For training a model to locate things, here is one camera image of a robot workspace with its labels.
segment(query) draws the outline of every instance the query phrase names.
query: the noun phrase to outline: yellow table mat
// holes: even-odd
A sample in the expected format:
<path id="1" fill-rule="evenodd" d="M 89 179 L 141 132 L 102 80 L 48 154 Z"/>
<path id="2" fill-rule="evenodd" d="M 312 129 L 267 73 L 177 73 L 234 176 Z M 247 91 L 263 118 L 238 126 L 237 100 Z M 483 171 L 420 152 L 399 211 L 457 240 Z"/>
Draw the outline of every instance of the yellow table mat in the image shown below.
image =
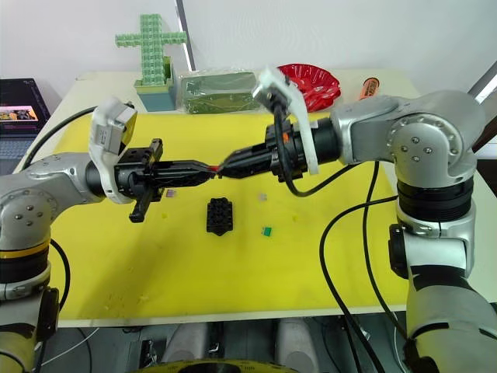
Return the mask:
<path id="1" fill-rule="evenodd" d="M 311 116 L 311 119 L 323 114 Z M 70 124 L 57 152 L 87 152 L 90 118 Z M 216 165 L 233 150 L 263 142 L 270 115 L 154 115 L 137 118 L 131 147 L 164 141 L 163 160 L 197 159 Z M 318 176 L 297 180 L 307 189 L 341 168 L 323 165 Z M 244 180 L 215 179 L 179 188 L 151 204 L 145 222 L 133 224 L 132 204 L 76 206 L 52 226 L 71 263 L 71 291 L 61 319 L 136 319 L 233 312 L 336 308 L 321 273 L 318 244 L 329 220 L 364 202 L 373 164 L 361 165 L 321 192 L 293 196 L 268 173 Z M 267 195 L 266 201 L 259 194 Z M 392 194 L 381 170 L 374 198 Z M 206 233 L 212 197 L 233 202 L 234 230 Z M 330 232 L 326 259 L 350 307 L 376 305 L 364 265 L 362 211 Z M 388 226 L 394 203 L 370 209 L 371 262 L 387 303 L 403 304 L 407 283 L 390 270 Z M 262 227 L 272 235 L 262 235 Z M 61 260 L 50 251 L 50 285 L 64 284 Z"/>

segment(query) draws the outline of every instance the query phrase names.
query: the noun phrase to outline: red paper plate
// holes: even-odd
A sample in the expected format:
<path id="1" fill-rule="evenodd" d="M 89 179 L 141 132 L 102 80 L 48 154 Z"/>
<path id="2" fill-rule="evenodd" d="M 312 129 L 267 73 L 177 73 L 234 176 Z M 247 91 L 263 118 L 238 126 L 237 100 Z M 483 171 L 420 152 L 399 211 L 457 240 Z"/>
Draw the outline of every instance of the red paper plate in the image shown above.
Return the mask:
<path id="1" fill-rule="evenodd" d="M 278 69 L 302 92 L 309 113 L 331 106 L 340 96 L 339 81 L 329 71 L 311 64 L 285 64 Z"/>

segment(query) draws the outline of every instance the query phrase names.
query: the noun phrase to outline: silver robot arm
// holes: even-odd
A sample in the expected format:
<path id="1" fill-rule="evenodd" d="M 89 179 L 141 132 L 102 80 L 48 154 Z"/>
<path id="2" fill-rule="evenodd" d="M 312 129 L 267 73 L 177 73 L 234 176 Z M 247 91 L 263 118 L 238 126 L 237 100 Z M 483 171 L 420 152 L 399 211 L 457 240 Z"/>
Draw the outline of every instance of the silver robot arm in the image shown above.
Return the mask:
<path id="1" fill-rule="evenodd" d="M 31 371 L 34 345 L 55 333 L 59 304 L 57 289 L 48 287 L 50 225 L 72 206 L 103 199 L 100 179 L 113 177 L 135 117 L 111 99 L 94 112 L 90 154 L 51 155 L 0 178 L 1 372 Z"/>
<path id="2" fill-rule="evenodd" d="M 407 364 L 414 372 L 494 371 L 497 315 L 466 280 L 474 265 L 477 160 L 471 146 L 485 126 L 483 109 L 462 92 L 380 96 L 337 107 L 309 130 L 307 114 L 292 105 L 301 103 L 300 93 L 278 71 L 264 71 L 253 95 L 275 119 L 282 111 L 297 117 L 298 127 L 281 125 L 287 160 L 279 159 L 284 153 L 277 149 L 275 126 L 269 126 L 265 142 L 232 153 L 221 175 L 243 178 L 270 170 L 305 197 L 292 190 L 288 176 L 310 169 L 307 154 L 316 154 L 318 164 L 393 162 L 398 224 L 390 227 L 389 253 L 392 270 L 409 281 Z M 313 149 L 306 151 L 301 124 L 311 131 Z"/>
<path id="3" fill-rule="evenodd" d="M 136 201 L 142 222 L 167 187 L 193 187 L 216 168 L 198 161 L 160 161 L 162 140 L 127 148 L 137 112 L 110 99 L 93 112 L 89 153 L 51 155 L 0 178 L 0 372 L 31 372 L 34 345 L 52 336 L 58 291 L 48 287 L 50 225 L 66 209 L 108 197 Z M 74 227 L 75 239 L 78 227 Z"/>

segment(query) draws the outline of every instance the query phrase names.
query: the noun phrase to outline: laptop screen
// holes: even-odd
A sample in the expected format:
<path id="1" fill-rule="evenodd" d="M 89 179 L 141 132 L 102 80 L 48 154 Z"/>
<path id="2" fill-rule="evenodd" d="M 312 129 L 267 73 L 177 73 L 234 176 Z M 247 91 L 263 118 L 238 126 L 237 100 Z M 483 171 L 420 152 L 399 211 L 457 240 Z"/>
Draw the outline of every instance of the laptop screen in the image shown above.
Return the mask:
<path id="1" fill-rule="evenodd" d="M 0 79 L 0 138 L 36 136 L 49 117 L 34 79 Z"/>

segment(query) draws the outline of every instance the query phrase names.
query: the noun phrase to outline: green lego cross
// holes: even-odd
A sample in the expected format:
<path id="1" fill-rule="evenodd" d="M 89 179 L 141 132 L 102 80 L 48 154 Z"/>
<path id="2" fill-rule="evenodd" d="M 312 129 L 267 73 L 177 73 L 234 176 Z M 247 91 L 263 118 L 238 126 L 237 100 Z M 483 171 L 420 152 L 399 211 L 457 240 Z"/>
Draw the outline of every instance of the green lego cross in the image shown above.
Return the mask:
<path id="1" fill-rule="evenodd" d="M 164 66 L 164 44 L 180 44 L 186 42 L 186 33 L 163 33 L 162 18 L 159 14 L 140 15 L 141 33 L 116 35 L 118 47 L 141 46 L 142 85 L 166 84 Z"/>

